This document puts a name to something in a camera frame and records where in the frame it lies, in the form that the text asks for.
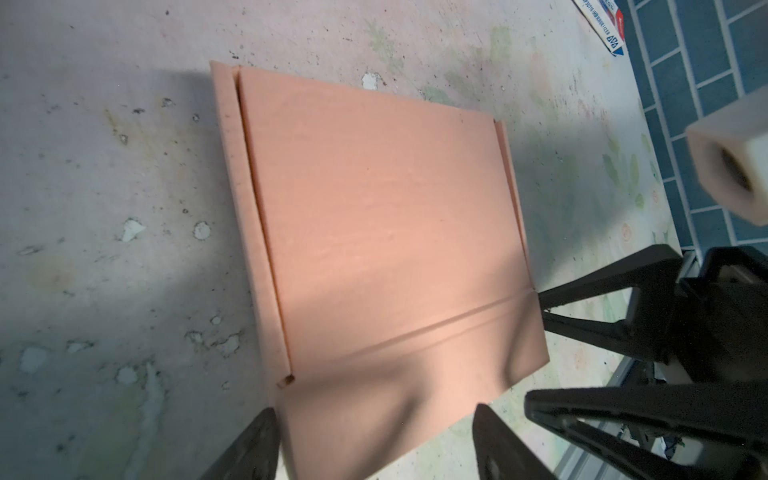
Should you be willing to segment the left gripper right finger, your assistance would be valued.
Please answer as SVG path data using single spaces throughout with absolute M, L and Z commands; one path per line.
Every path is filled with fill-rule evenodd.
M 476 406 L 472 439 L 482 480 L 556 479 L 487 404 Z

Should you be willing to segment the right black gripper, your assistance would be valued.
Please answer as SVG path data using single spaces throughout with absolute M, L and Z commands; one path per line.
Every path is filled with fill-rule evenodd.
M 667 336 L 683 257 L 656 244 L 538 294 L 544 329 L 647 362 L 667 360 Z M 626 317 L 600 322 L 554 307 L 624 289 Z M 767 379 L 767 256 L 716 247 L 696 277 L 676 286 L 674 355 L 685 385 L 532 390 L 526 417 L 631 479 L 749 479 L 767 459 L 767 386 L 698 383 Z M 597 427 L 604 421 L 693 439 L 704 451 L 681 465 Z

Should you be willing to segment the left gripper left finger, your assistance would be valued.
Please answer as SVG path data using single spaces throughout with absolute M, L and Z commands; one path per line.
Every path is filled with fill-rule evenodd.
M 199 479 L 274 480 L 280 441 L 277 413 L 265 408 Z

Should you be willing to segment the orange paper box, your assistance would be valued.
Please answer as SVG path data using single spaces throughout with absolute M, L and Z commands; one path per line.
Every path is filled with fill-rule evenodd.
M 364 479 L 548 363 L 504 123 L 211 66 L 296 479 Z

